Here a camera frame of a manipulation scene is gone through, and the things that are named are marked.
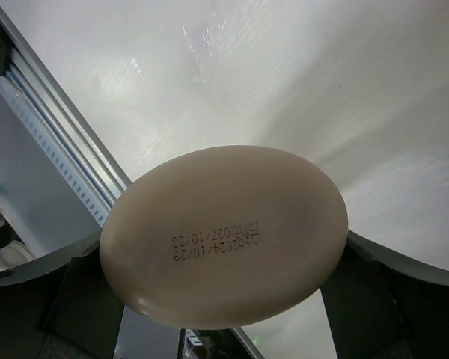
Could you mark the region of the aluminium mounting rail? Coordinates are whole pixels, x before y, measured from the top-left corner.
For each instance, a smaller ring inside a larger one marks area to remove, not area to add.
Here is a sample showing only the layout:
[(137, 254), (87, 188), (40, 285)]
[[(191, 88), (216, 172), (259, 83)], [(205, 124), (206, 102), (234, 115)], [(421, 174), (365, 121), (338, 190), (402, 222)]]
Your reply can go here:
[(11, 42), (7, 77), (25, 94), (101, 201), (113, 206), (131, 180), (1, 6), (0, 27)]

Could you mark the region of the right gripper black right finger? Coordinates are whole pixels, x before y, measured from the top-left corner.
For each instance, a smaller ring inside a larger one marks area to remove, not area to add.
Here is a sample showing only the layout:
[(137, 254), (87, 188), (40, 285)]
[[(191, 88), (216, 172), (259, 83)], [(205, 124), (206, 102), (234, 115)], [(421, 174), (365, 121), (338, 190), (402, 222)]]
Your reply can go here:
[(449, 271), (349, 232), (321, 293), (339, 358), (449, 358)]

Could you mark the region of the beige cream bottle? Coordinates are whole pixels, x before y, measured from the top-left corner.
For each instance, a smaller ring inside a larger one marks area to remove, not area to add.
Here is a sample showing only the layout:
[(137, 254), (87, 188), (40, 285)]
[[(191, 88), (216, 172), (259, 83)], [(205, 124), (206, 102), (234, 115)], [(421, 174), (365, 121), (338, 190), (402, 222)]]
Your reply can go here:
[(119, 197), (100, 264), (136, 313), (178, 328), (234, 328), (313, 295), (347, 233), (345, 201), (317, 166), (268, 147), (213, 147), (159, 165)]

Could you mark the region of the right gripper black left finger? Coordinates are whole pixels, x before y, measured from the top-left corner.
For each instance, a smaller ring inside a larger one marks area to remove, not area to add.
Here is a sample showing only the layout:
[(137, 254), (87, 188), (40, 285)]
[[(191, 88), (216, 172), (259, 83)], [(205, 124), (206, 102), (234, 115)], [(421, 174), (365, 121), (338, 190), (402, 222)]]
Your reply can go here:
[(0, 272), (0, 358), (113, 358), (123, 302), (99, 233)]

